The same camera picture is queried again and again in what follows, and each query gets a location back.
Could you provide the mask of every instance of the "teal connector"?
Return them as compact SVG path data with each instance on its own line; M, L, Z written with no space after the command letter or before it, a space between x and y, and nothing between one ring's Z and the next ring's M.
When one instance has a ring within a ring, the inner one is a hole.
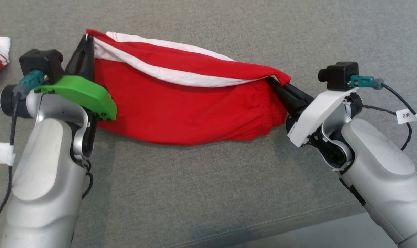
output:
M31 71L19 81L19 85L13 89L13 93L15 96L20 93L20 99L23 100L32 89L41 86L47 79L48 77L42 75L42 72Z
M360 75L352 75L350 85L351 87L359 87L359 88L374 88L376 90L383 89L381 85L384 82L383 79L376 79L374 77L369 76L360 76Z

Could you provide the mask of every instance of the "white floor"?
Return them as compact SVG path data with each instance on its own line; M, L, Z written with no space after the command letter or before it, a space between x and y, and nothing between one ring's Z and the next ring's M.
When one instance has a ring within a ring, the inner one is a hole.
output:
M396 248L368 213L308 226L229 248Z

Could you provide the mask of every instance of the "gray tablecloth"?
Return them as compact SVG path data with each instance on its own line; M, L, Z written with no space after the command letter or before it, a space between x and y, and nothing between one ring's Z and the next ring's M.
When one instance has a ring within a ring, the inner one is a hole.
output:
M86 28L197 45L237 61L281 69L312 96L319 69L357 61L417 110L417 0L0 0L0 36L12 39L0 92L18 83L18 57L58 49L66 60ZM403 108L387 91L364 103ZM404 143L394 116L362 118ZM10 118L0 110L0 142ZM417 125L406 153L417 167ZM18 120L20 159L31 120ZM221 247L363 211L313 148L295 148L285 127L251 142L160 146L99 130L94 187L84 199L73 247ZM0 203L7 168L0 165ZM0 235L4 226L0 218Z

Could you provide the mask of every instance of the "green plastic bracket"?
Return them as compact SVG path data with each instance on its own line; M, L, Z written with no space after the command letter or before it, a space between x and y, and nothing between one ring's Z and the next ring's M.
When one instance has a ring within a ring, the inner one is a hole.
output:
M117 106L108 91L80 76L65 75L54 85L42 85L34 90L44 94L59 94L97 113L103 120L115 120L117 116Z

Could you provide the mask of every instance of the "white cable label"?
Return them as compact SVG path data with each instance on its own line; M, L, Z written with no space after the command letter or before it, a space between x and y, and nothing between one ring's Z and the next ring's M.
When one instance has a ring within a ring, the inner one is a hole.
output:
M397 111L398 124L417 121L417 118L410 112L408 108Z

